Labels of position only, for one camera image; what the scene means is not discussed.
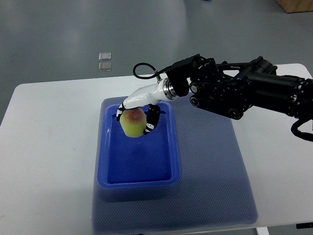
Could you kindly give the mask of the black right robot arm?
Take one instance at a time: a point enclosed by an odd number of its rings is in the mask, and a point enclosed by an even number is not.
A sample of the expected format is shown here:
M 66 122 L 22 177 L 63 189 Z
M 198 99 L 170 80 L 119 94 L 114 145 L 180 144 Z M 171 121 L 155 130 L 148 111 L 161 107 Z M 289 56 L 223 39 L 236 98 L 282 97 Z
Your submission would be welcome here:
M 217 64 L 197 54 L 174 63 L 165 73 L 177 96 L 193 93 L 190 102 L 196 108 L 235 120 L 253 106 L 284 113 L 297 119 L 291 132 L 312 141 L 311 133 L 298 129 L 313 118 L 312 79 L 277 75 L 276 70 L 261 56 L 249 63 Z

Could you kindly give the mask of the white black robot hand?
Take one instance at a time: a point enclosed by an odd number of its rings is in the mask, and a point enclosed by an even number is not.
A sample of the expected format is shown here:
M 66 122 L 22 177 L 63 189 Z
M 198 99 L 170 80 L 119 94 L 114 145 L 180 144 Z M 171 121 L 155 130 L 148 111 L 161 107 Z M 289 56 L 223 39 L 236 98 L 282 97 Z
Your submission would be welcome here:
M 146 115 L 146 128 L 143 135 L 152 132 L 158 125 L 161 109 L 157 105 L 160 101 L 172 101 L 178 96 L 168 78 L 157 84 L 137 89 L 129 95 L 118 107 L 116 120 L 120 122 L 122 113 L 126 110 L 140 108 Z

